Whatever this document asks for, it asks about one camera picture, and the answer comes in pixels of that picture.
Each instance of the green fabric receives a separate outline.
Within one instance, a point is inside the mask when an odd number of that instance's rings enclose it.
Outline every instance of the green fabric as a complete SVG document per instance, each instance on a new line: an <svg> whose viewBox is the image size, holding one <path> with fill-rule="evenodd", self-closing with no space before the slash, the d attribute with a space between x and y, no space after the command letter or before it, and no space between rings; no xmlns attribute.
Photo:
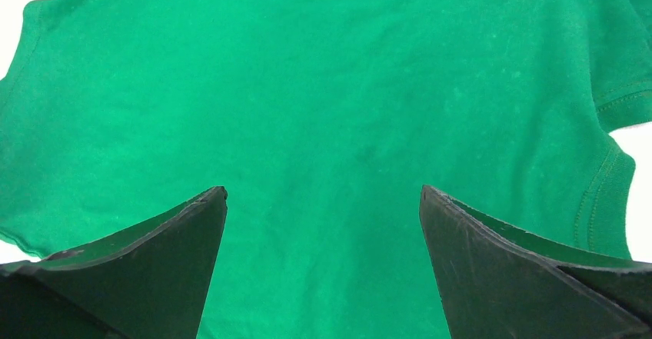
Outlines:
<svg viewBox="0 0 652 339"><path fill-rule="evenodd" d="M423 184L628 257L607 130L652 120L651 2L32 2L0 229L42 256L224 185L200 338L446 338Z"/></svg>

